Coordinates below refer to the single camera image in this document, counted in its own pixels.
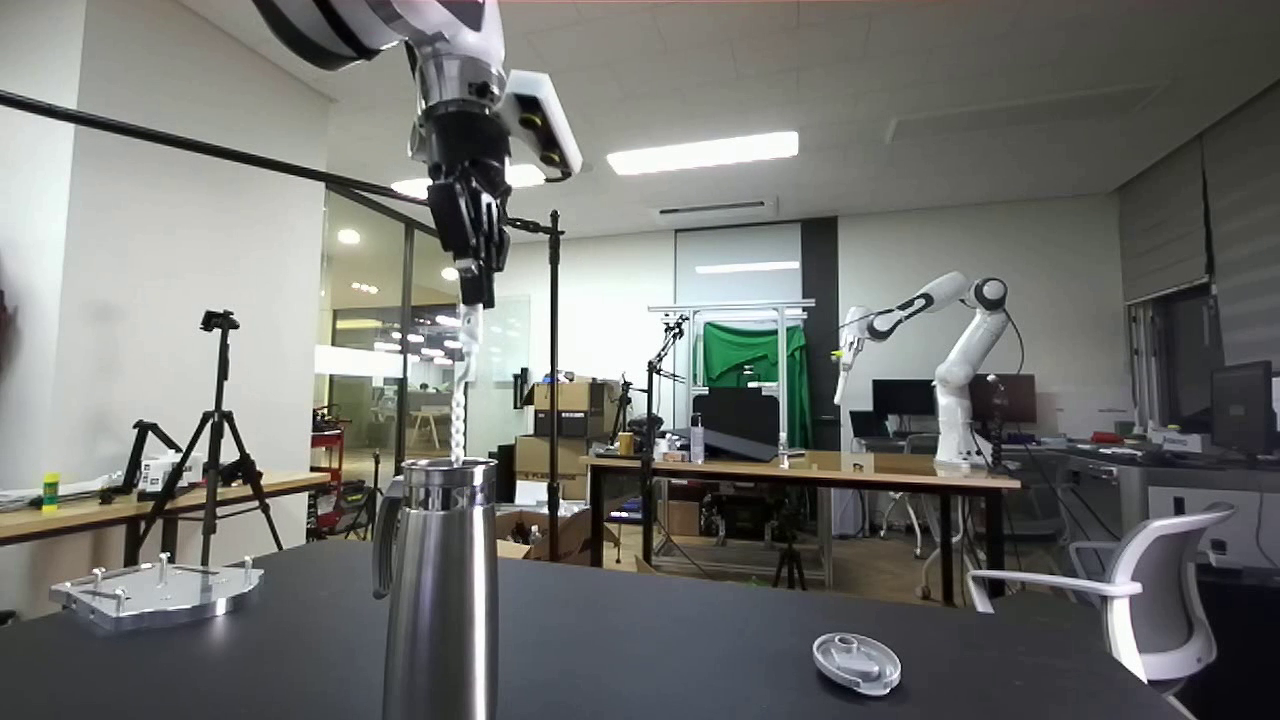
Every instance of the tripod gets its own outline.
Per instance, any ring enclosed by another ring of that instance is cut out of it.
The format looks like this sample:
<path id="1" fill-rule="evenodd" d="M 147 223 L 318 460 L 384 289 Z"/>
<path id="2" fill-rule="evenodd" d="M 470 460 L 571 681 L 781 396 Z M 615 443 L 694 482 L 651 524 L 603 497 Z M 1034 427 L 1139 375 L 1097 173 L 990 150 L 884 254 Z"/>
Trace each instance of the tripod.
<path id="1" fill-rule="evenodd" d="M 185 455 L 171 465 L 171 471 L 165 476 L 165 489 L 161 497 L 153 499 L 153 512 L 147 512 L 147 524 L 140 530 L 136 544 L 129 548 L 133 558 L 144 548 L 147 532 L 157 530 L 157 522 L 165 522 L 168 512 L 168 499 L 176 497 L 176 483 L 200 443 L 200 436 L 206 432 L 206 455 L 205 455 L 205 530 L 200 530 L 200 569 L 206 569 L 206 544 L 216 537 L 216 483 L 227 482 L 227 469 L 220 465 L 220 451 L 223 451 L 223 432 L 230 432 L 234 439 L 234 471 L 241 482 L 251 489 L 257 497 L 257 509 L 264 512 L 266 522 L 266 532 L 276 542 L 276 554 L 282 548 L 279 544 L 279 532 L 276 532 L 276 522 L 271 522 L 271 505 L 264 497 L 264 471 L 251 465 L 251 455 L 243 451 L 243 436 L 234 427 L 234 416 L 223 408 L 223 385 L 230 375 L 230 361 L 227 361 L 227 334 L 241 327 L 230 314 L 205 314 L 200 319 L 200 334 L 216 334 L 216 388 L 211 388 L 211 408 L 200 416 L 192 439 L 185 443 Z"/>
<path id="2" fill-rule="evenodd" d="M 104 489 L 99 494 L 104 505 L 111 505 L 116 497 L 133 497 L 136 494 L 147 436 L 161 436 L 165 449 L 185 451 L 161 425 L 136 420 L 133 425 L 133 449 L 129 449 L 129 460 L 122 460 L 122 482 L 118 482 L 118 489 Z"/>
<path id="3" fill-rule="evenodd" d="M 651 494 L 651 449 L 654 449 L 654 416 L 651 416 L 651 382 L 663 374 L 667 353 L 685 336 L 685 325 L 691 317 L 663 319 L 663 349 L 642 366 L 642 443 L 639 443 L 639 505 L 642 505 L 642 530 L 639 530 L 639 558 L 651 563 L 651 517 L 654 517 L 654 494 Z"/>

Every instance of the white chair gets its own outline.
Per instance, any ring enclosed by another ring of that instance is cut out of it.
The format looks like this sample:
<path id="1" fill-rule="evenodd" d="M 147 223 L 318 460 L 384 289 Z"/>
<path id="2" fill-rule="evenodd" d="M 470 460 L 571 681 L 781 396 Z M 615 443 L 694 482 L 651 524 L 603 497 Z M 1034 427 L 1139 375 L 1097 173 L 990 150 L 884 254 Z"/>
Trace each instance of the white chair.
<path id="1" fill-rule="evenodd" d="M 903 512 L 907 512 L 907 530 L 913 530 L 913 558 L 921 560 L 921 558 L 922 558 L 922 532 L 921 532 L 916 499 L 913 499 L 907 494 L 879 494 L 879 505 L 874 505 L 879 537 L 887 537 L 892 509 L 903 509 Z"/>
<path id="2" fill-rule="evenodd" d="M 928 580 L 936 577 L 940 560 L 944 560 L 944 524 L 940 524 L 940 499 L 922 499 L 922 517 L 928 517 L 928 532 L 930 532 L 930 554 L 921 563 L 921 580 L 916 580 L 916 596 L 930 600 Z M 974 548 L 974 532 L 970 532 L 970 517 L 967 517 L 967 499 L 952 497 L 952 558 L 961 558 L 963 573 L 984 563 L 984 554 Z"/>
<path id="3" fill-rule="evenodd" d="M 1105 580 L 970 569 L 967 596 L 974 614 L 990 614 L 984 583 L 1040 583 L 1085 594 L 1100 605 L 1107 653 L 1142 685 L 1177 685 L 1216 662 L 1213 624 L 1199 605 L 1195 554 L 1213 524 L 1227 512 L 1158 517 L 1132 530 Z"/>

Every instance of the ceiling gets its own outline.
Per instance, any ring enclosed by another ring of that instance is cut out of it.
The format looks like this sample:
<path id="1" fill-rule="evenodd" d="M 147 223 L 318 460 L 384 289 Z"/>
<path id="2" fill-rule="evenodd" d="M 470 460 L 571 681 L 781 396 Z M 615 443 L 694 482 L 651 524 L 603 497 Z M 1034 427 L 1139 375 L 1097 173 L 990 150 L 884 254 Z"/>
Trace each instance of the ceiling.
<path id="1" fill-rule="evenodd" d="M 314 73 L 251 5 L 185 0 L 335 100 L 329 167 L 399 179 L 417 87 L 386 52 Z M 765 200 L 792 220 L 1110 193 L 1280 78 L 1276 0 L 505 0 L 507 69 L 550 73 L 587 167 L 514 193 L 566 236 Z M 603 154 L 795 128 L 782 164 L 621 179 Z"/>

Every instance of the wooden desk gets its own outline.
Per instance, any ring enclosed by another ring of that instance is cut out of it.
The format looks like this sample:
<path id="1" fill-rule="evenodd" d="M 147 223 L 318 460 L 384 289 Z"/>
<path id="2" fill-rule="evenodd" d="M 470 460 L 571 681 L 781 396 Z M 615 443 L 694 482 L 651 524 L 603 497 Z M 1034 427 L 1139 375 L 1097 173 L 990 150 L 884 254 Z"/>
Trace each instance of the wooden desk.
<path id="1" fill-rule="evenodd" d="M 639 460 L 603 460 L 587 455 L 592 471 L 592 563 L 603 563 L 603 499 L 613 482 L 639 482 Z M 978 497 L 986 522 L 986 563 L 1004 563 L 1004 494 L 1017 494 L 1017 476 L 936 476 L 930 469 L 901 465 L 874 469 L 873 455 L 838 455 L 838 451 L 803 451 L 789 465 L 748 465 L 748 460 L 706 460 L 706 465 L 651 465 L 651 476 L 685 476 L 685 482 L 748 482 L 748 483 L 807 483 L 807 489 L 873 489 L 873 494 L 928 494 L 940 497 L 940 569 L 944 569 L 944 605 L 955 605 L 952 580 L 952 497 Z M 642 497 L 642 560 L 651 560 L 651 489 Z"/>
<path id="2" fill-rule="evenodd" d="M 314 489 L 333 489 L 329 471 L 301 471 L 301 476 L 264 476 L 264 497 L 297 497 L 297 494 L 314 494 Z M 251 505 L 251 489 L 248 483 L 230 483 L 216 494 L 220 509 L 230 505 Z M 176 517 L 205 509 L 205 494 L 200 483 L 181 494 L 168 512 L 165 512 L 165 537 L 171 537 Z M 68 499 L 54 512 L 0 512 L 0 544 L 30 544 L 43 537 L 70 537 L 70 532 L 93 532 L 93 530 L 116 530 L 122 524 L 122 554 L 133 548 L 140 524 L 147 522 L 153 499 L 136 499 L 136 497 L 116 497 L 111 505 L 99 499 Z"/>

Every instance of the metal cylinder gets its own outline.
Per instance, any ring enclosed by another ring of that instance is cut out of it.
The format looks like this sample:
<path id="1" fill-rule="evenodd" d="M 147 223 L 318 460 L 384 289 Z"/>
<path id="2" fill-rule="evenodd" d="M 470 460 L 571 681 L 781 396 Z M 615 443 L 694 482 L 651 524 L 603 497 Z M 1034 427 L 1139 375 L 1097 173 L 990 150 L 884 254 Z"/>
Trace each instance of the metal cylinder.
<path id="1" fill-rule="evenodd" d="M 495 720 L 492 460 L 405 471 L 384 720 Z"/>

